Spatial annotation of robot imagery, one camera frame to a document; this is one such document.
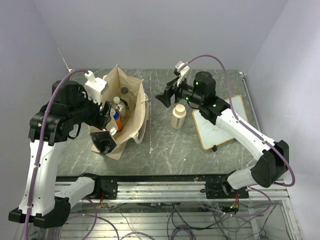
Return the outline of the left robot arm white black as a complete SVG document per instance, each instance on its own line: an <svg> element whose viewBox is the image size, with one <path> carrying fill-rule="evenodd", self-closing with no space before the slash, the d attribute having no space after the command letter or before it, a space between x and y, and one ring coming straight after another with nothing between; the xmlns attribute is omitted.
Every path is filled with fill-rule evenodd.
<svg viewBox="0 0 320 240"><path fill-rule="evenodd" d="M110 122L111 105L102 103L107 82L98 78L81 85L76 81L56 81L49 102L29 122L30 165L24 196L11 210L8 219L15 223L33 223L49 229L61 227L71 208L85 197L98 198L101 178L83 173L77 180L55 192L62 151L74 126L82 124L103 130Z"/></svg>

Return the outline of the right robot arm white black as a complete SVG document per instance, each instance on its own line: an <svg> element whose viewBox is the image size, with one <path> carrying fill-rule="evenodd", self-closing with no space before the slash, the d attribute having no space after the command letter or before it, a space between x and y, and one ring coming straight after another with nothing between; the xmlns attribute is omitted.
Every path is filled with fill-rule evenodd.
<svg viewBox="0 0 320 240"><path fill-rule="evenodd" d="M176 77L166 84L163 93L156 95L167 108L171 106L171 98L176 103L185 100L197 105L204 119L231 134L255 158L255 165L227 175L226 182L220 186L224 197L233 197L242 187L268 188L288 171L289 145L284 140L275 141L265 136L237 115L230 101L216 95L216 81L211 73L197 72L193 85Z"/></svg>

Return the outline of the cream canvas tote bag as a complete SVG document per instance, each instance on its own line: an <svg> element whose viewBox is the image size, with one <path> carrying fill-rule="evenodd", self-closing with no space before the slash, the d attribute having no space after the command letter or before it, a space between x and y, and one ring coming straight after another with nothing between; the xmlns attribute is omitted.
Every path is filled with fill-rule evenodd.
<svg viewBox="0 0 320 240"><path fill-rule="evenodd" d="M140 144L144 138L147 120L149 118L148 96L143 87L143 80L128 76L118 66L114 67L102 78L107 86L101 95L102 103L113 102L114 97L120 95L123 87L128 88L133 94L135 109L126 115L122 121L123 129L114 135L110 133L117 125L108 123L104 130L99 130L94 126L89 127L92 140L91 151L105 155L115 160L119 160L129 139L133 139L136 144Z"/></svg>

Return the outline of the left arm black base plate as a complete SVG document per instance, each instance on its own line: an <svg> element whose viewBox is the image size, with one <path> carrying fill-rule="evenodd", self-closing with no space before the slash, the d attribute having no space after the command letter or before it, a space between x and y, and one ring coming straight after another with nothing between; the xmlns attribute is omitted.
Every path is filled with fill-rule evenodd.
<svg viewBox="0 0 320 240"><path fill-rule="evenodd" d="M102 181L96 198L103 200L115 200L118 194L118 184L113 181Z"/></svg>

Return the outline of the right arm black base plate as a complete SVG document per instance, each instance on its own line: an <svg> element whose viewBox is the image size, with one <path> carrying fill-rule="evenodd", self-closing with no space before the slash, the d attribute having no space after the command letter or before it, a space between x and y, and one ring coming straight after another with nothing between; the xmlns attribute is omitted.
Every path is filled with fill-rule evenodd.
<svg viewBox="0 0 320 240"><path fill-rule="evenodd" d="M205 193L207 199L248 199L249 193L246 187L234 190L227 182L228 174L214 174L205 182L205 187L200 190Z"/></svg>

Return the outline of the chrome bottle white cap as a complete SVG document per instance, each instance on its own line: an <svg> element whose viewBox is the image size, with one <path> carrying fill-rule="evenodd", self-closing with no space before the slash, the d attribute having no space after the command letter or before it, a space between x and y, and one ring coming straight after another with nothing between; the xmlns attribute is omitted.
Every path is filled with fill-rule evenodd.
<svg viewBox="0 0 320 240"><path fill-rule="evenodd" d="M125 116L126 115L125 103L118 96L115 96L113 98L113 103L114 103L114 109L118 110L121 116Z"/></svg>

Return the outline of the orange pump bottle blue collar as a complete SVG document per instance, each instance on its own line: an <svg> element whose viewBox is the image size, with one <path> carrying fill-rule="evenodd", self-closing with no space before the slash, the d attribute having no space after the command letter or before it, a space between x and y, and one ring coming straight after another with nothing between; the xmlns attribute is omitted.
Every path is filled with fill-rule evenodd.
<svg viewBox="0 0 320 240"><path fill-rule="evenodd" d="M117 132L121 132L123 130L123 123L122 123L121 115L118 110L114 111L113 117L117 125Z"/></svg>

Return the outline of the clear square bottle black cap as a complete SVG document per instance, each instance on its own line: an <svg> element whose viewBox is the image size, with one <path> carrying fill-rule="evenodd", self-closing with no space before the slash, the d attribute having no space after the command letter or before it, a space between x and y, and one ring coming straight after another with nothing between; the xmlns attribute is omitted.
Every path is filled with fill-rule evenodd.
<svg viewBox="0 0 320 240"><path fill-rule="evenodd" d="M129 93L129 90L128 90L127 87L122 87L122 88L120 89L120 92L121 92L122 95L126 95L126 94Z"/></svg>

